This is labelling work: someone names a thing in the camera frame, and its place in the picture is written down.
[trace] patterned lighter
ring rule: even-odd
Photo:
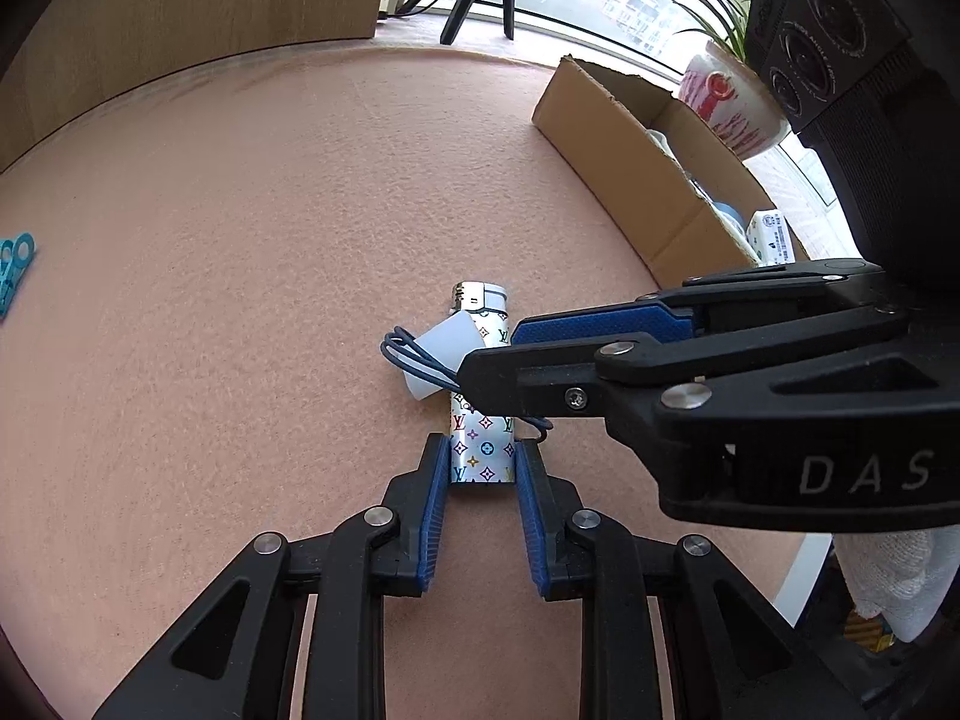
[[[507,346],[507,293],[496,284],[462,281],[453,310],[473,318],[486,346]],[[450,396],[450,482],[512,482],[514,419],[483,416],[464,396]]]

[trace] green plant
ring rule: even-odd
[[[722,46],[741,62],[746,61],[747,11],[750,2],[736,0],[669,0],[685,10],[699,26],[675,34],[700,32]]]

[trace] blue string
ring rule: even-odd
[[[450,392],[463,394],[463,390],[457,382],[457,372],[450,370],[450,368],[421,347],[413,335],[399,325],[392,330],[392,333],[387,333],[387,335],[383,337],[380,352],[392,365],[396,365],[400,370],[406,371],[411,376],[415,376],[428,384],[438,386],[440,389],[447,389]],[[408,360],[415,361],[418,365],[422,365],[422,367],[411,365],[403,359],[404,357]],[[428,373],[424,370],[424,367],[445,378],[442,379],[440,376]],[[553,422],[541,416],[521,416],[518,419],[539,430],[541,435],[539,435],[536,443],[544,442],[546,440],[546,432],[553,429]]]

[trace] plant pot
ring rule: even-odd
[[[686,66],[678,97],[740,159],[776,146],[790,132],[757,74],[713,41]]]

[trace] metal pivot screw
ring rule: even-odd
[[[704,557],[713,549],[710,539],[706,536],[700,536],[699,533],[693,533],[692,536],[686,536],[683,539],[683,550],[693,557]]]
[[[570,406],[575,412],[587,408],[587,394],[579,386],[572,386],[568,389],[563,399],[566,400],[566,405]]]
[[[600,524],[600,515],[593,509],[580,509],[579,512],[573,512],[573,524],[584,531],[595,528]]]
[[[606,346],[600,347],[600,354],[605,357],[613,357],[617,354],[626,354],[636,344],[633,341],[614,341],[613,343],[608,343]]]
[[[661,403],[669,409],[699,409],[713,396],[713,390],[700,382],[678,384],[665,389]]]
[[[373,506],[367,509],[366,512],[363,512],[363,522],[366,522],[374,528],[389,524],[393,518],[394,513],[391,512],[390,509],[387,509],[386,506]]]
[[[253,540],[253,550],[260,555],[272,555],[283,546],[279,533],[261,533]]]

